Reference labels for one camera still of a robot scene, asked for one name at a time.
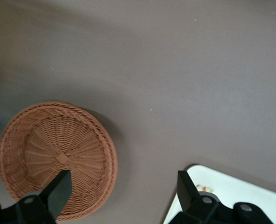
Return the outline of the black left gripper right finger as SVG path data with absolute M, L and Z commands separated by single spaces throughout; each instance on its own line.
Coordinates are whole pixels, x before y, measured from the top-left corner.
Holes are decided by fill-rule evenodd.
M 271 224 L 272 221 L 258 206 L 235 203 L 233 208 L 223 205 L 214 195 L 201 195 L 186 171 L 179 171 L 177 195 L 182 211 L 171 224 Z

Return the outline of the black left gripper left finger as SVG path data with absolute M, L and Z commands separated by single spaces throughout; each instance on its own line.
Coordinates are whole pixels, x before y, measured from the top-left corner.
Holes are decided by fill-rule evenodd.
M 62 170 L 42 191 L 1 208 L 0 224 L 55 224 L 72 195 L 71 171 Z

